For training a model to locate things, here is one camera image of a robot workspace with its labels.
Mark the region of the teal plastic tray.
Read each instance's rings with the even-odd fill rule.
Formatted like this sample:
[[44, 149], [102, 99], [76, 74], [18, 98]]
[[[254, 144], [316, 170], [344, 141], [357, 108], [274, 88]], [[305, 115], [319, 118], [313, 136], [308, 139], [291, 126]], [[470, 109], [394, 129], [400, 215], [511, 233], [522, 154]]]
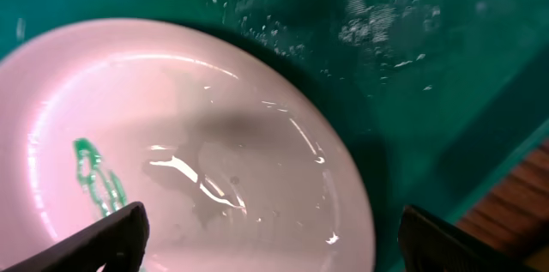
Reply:
[[457, 220], [548, 132], [548, 0], [1, 0], [1, 51], [106, 17], [213, 34], [305, 94], [363, 177], [379, 271], [405, 205]]

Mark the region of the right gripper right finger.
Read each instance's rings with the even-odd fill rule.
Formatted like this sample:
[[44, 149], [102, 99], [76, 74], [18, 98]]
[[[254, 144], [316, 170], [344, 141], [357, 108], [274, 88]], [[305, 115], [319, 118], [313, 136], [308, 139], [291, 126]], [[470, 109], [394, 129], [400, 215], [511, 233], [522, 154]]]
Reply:
[[407, 272], [534, 272], [413, 205], [403, 209], [398, 245]]

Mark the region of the white plate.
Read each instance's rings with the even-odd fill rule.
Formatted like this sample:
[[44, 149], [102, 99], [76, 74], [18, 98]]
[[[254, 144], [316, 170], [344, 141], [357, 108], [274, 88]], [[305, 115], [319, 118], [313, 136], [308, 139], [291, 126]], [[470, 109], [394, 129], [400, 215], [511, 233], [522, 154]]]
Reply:
[[371, 271], [375, 233], [341, 139], [298, 89], [225, 41], [87, 21], [1, 62], [1, 265], [130, 202], [146, 271]]

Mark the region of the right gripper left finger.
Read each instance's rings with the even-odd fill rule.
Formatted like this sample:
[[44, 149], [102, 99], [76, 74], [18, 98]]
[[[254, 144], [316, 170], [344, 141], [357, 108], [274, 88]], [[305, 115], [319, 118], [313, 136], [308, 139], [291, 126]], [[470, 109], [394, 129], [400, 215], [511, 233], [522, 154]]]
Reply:
[[5, 272], [137, 272], [150, 234], [146, 209], [132, 202]]

